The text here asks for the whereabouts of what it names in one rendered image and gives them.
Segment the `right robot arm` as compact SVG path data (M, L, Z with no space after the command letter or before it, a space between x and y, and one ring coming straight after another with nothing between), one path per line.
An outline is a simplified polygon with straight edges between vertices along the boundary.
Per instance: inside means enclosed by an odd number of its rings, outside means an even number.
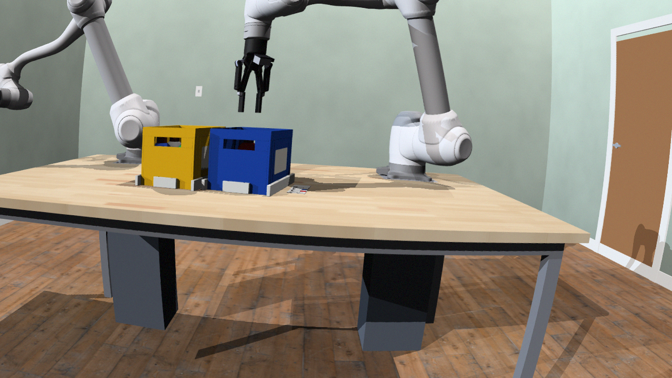
M142 163L143 127L160 126L160 112L153 100L142 100L132 92L124 68L104 22L112 0L67 0L74 19L57 40L27 51L11 63L0 63L0 107L23 110L33 95L19 84L21 70L32 61L50 57L86 34L94 61L113 104L110 117L116 139L127 150L116 154L119 163ZM155 126L154 126L155 125ZM131 149L130 149L131 148Z

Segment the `blue bottle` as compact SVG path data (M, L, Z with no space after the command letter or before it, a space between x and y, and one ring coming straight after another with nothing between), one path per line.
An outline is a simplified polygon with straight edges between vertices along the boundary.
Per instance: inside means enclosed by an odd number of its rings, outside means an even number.
M166 142L166 137L158 137L157 142L156 144L154 144L154 146L170 146L170 145Z

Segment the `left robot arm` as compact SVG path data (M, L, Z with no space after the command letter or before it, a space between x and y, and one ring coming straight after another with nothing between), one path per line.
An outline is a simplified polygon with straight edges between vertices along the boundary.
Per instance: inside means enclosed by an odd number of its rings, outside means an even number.
M399 9L410 29L425 112L402 111L397 115L391 129L389 165L376 167L376 173L387 175L388 179L432 181L425 174L426 163L459 164L468 159L473 147L469 133L449 106L433 17L437 2L439 0L246 0L244 40L270 40L273 17L297 14L316 3Z

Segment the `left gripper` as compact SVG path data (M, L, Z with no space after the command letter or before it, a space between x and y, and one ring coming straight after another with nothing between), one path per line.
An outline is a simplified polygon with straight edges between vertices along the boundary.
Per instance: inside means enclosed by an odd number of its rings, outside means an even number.
M262 67L254 62L254 54L265 54L267 51L267 40L261 39L249 39L245 40L244 47L244 57L242 60L235 61L236 71L235 71L235 83L234 89L237 90L238 98L238 112L244 112L245 105L245 89L249 81L249 75L252 71L255 73L255 80L257 85L257 95L255 101L255 113L261 113L262 98L265 96L266 91L269 91L269 82L270 82L270 71L272 68L272 63L270 66L264 66L264 77L262 76ZM242 78L242 66L245 65L244 75Z

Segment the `white paper slip with black markings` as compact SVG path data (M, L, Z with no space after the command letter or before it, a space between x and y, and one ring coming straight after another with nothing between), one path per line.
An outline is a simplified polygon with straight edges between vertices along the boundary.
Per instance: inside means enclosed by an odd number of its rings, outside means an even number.
M288 192L291 193L297 193L297 194L305 194L311 186L301 186L301 185L294 185L289 189Z

